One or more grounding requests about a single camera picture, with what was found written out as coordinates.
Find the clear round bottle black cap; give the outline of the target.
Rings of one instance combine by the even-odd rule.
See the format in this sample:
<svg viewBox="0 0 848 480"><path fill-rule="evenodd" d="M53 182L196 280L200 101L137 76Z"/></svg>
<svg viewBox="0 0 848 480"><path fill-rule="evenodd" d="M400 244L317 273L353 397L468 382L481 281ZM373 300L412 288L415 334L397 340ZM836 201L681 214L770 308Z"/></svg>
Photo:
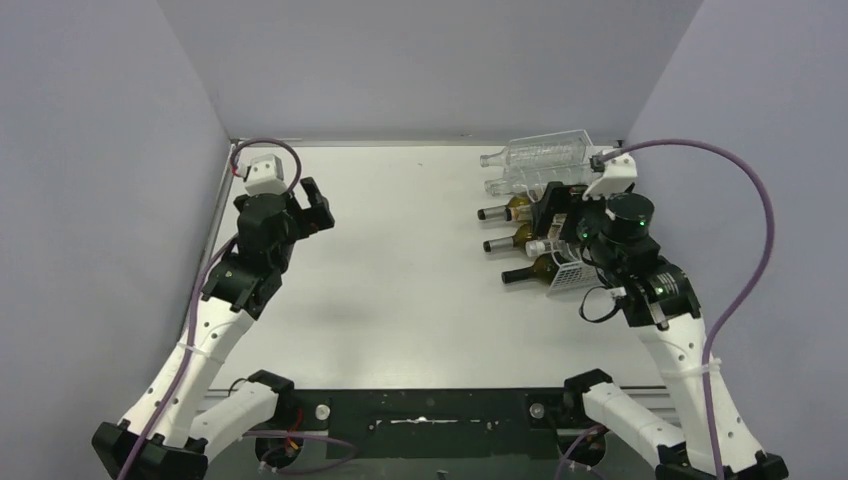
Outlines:
<svg viewBox="0 0 848 480"><path fill-rule="evenodd" d="M553 238L528 241L525 244L525 253L528 257L539 257L545 254L558 253L567 261L573 261L575 258L571 248L565 241Z"/></svg>

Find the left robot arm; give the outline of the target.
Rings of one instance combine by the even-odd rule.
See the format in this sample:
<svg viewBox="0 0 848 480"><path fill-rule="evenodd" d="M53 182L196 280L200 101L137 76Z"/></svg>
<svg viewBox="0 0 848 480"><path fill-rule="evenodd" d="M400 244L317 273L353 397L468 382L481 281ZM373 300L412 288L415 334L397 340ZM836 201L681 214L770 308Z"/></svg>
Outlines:
<svg viewBox="0 0 848 480"><path fill-rule="evenodd" d="M199 408L228 356L282 285L296 242L334 227L315 180L290 192L252 190L236 198L237 232L193 288L187 325L138 401L103 422L92 447L112 479L202 479L211 461L252 427L282 416L292 381L259 370L247 390Z"/></svg>

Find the clear tall glass bottle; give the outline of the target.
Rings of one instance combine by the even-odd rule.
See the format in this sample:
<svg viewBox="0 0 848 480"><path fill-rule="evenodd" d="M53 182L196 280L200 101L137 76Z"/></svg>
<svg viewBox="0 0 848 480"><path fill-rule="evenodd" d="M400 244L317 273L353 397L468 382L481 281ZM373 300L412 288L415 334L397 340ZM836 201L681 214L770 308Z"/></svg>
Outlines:
<svg viewBox="0 0 848 480"><path fill-rule="evenodd" d="M588 185L594 172L588 164L554 165L539 168L509 168L499 178L486 180L484 191L494 197L543 191L550 182Z"/></svg>

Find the dark green wine bottle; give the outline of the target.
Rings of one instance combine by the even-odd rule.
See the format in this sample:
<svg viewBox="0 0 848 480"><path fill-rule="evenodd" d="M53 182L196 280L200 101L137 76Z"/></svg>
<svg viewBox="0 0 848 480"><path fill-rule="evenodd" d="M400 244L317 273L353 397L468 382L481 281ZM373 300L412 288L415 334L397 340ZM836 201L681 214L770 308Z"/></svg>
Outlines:
<svg viewBox="0 0 848 480"><path fill-rule="evenodd" d="M479 209L477 218L480 221L527 222L532 220L531 205L529 197L517 195L505 205Z"/></svg>

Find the clear square glass bottle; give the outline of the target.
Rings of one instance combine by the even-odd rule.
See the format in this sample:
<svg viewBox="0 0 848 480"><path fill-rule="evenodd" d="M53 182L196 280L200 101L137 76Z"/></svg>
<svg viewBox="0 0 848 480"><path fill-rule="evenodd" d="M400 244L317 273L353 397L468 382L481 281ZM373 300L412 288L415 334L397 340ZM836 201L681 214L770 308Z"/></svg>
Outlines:
<svg viewBox="0 0 848 480"><path fill-rule="evenodd" d="M481 155L480 166L533 169L578 165L593 146L582 129L517 138L497 153Z"/></svg>

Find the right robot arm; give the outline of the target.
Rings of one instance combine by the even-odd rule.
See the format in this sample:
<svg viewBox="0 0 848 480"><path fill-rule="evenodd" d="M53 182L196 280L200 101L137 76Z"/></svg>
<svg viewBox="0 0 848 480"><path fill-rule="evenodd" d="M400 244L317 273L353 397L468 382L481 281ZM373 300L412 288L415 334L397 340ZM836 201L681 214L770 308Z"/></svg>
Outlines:
<svg viewBox="0 0 848 480"><path fill-rule="evenodd" d="M769 453L736 408L707 349L700 303L686 274L650 237L653 203L630 188L593 198L584 185L554 181L532 206L546 230L561 215L556 255L591 268L614 302L600 322L623 314L645 346L677 413L672 425L594 369L564 382L566 409L614 433L658 479L785 479L784 459Z"/></svg>

